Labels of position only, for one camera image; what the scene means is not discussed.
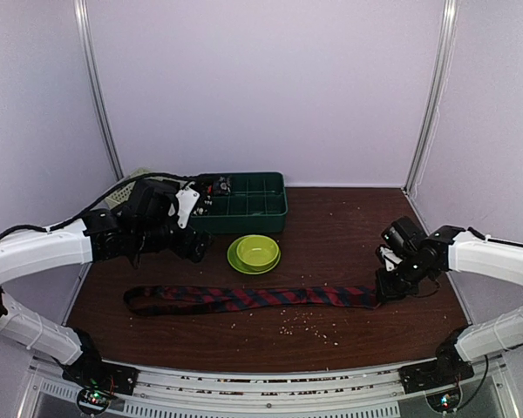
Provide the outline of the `red navy striped tie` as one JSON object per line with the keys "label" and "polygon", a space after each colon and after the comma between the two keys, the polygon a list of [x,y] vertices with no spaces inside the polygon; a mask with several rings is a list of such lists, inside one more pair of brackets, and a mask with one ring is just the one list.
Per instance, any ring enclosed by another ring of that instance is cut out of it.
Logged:
{"label": "red navy striped tie", "polygon": [[225,314],[266,307],[326,306],[376,309],[372,287],[225,288],[141,286],[123,295],[126,308],[143,317]]}

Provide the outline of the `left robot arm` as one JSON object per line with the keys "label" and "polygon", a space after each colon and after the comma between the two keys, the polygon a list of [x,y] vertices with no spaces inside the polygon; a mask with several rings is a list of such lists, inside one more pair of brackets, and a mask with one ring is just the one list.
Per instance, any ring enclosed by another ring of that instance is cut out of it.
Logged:
{"label": "left robot arm", "polygon": [[112,209],[91,203],[52,226],[19,225],[0,233],[0,334],[55,359],[90,387],[102,385],[108,369],[91,336],[63,327],[23,306],[3,284],[61,266],[127,258],[138,266],[144,253],[166,249],[182,259],[202,260],[208,233],[188,221],[209,204],[214,178],[151,172],[125,179],[111,192],[129,185],[129,198]]}

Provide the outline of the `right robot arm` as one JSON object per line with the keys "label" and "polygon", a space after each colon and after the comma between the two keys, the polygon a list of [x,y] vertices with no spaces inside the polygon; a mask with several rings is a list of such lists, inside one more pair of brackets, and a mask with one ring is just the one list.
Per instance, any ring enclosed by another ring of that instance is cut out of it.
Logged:
{"label": "right robot arm", "polygon": [[[424,279],[469,273],[523,288],[523,243],[497,239],[472,227],[441,226],[427,234],[410,218],[393,221],[377,249],[377,300],[417,297]],[[453,331],[437,348],[429,375],[445,385],[464,366],[523,346],[523,305],[495,319]]]}

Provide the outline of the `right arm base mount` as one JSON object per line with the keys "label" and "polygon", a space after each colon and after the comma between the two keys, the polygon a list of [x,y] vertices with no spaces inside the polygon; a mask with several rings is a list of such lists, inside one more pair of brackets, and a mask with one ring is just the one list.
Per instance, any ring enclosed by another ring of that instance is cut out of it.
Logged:
{"label": "right arm base mount", "polygon": [[435,351],[435,359],[398,370],[400,381],[406,394],[439,388],[459,381],[470,379],[474,371],[468,361],[463,361],[455,344],[465,327],[452,331]]}

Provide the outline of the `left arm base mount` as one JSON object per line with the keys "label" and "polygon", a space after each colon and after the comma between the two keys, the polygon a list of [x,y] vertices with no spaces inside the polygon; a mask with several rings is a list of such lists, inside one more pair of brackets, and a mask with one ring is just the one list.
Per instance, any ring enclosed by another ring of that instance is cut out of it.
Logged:
{"label": "left arm base mount", "polygon": [[132,395],[139,370],[135,367],[81,356],[71,365],[58,363],[63,370],[63,378],[107,394]]}

